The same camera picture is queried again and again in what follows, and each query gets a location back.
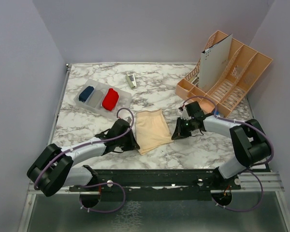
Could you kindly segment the beige underwear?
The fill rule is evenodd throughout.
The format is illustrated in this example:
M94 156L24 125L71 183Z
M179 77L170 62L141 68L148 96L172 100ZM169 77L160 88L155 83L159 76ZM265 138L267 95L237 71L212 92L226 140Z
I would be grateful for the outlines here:
M141 155L172 142L171 133L162 110L141 111L136 114L136 141Z

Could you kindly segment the red boxer underwear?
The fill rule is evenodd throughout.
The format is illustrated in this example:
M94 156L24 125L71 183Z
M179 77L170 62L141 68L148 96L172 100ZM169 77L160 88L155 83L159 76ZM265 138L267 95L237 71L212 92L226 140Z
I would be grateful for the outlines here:
M102 107L107 111L112 111L119 100L119 94L113 88L109 88L102 101Z

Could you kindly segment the clear plastic storage box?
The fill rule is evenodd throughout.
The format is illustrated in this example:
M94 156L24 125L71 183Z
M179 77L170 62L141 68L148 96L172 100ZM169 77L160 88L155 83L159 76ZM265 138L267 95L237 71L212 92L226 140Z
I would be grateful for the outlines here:
M79 94L87 87L87 86L93 86L94 87L94 91L95 90L101 90L104 93L104 96L101 100L101 103L105 97L105 95L107 94L109 88L113 88L115 91L118 92L119 94L119 100L115 106L115 108L112 111L107 111L102 107L102 104L100 104L100 108L96 109L96 108L92 108L90 106L88 106L88 101L90 100L92 94L94 93L94 91L91 93L91 95L89 96L89 98L85 101L85 102L81 102L79 101L78 97ZM91 111L93 113L99 114L101 116L104 116L106 118L110 118L110 119L115 119L116 118L116 113L120 108L128 108L130 106L132 100L132 95L128 92L125 92L119 88L113 87L111 85L108 84L104 84L95 80L87 80L86 83L82 86L82 88L80 89L80 91L77 93L77 95L74 98L74 102L78 107L84 108L88 111Z

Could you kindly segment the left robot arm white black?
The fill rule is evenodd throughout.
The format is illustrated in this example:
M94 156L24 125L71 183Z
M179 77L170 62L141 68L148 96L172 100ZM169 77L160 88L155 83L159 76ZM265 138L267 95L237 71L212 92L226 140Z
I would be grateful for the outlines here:
M140 149L129 122L119 118L114 125L96 134L88 141L75 146L61 148L48 145L27 171L27 177L46 197L57 193L62 187L81 185L85 190L93 190L98 174L88 165L74 169L73 166L90 158L116 152Z

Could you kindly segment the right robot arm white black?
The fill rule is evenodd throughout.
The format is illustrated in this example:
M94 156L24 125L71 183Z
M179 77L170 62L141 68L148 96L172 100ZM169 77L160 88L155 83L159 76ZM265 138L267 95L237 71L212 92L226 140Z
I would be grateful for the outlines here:
M225 188L230 178L273 158L273 144L257 120L238 121L214 113L205 114L196 101L181 106L179 110L182 115L177 118L172 140L191 137L195 130L217 133L232 140L234 157L215 169L212 183L216 188Z

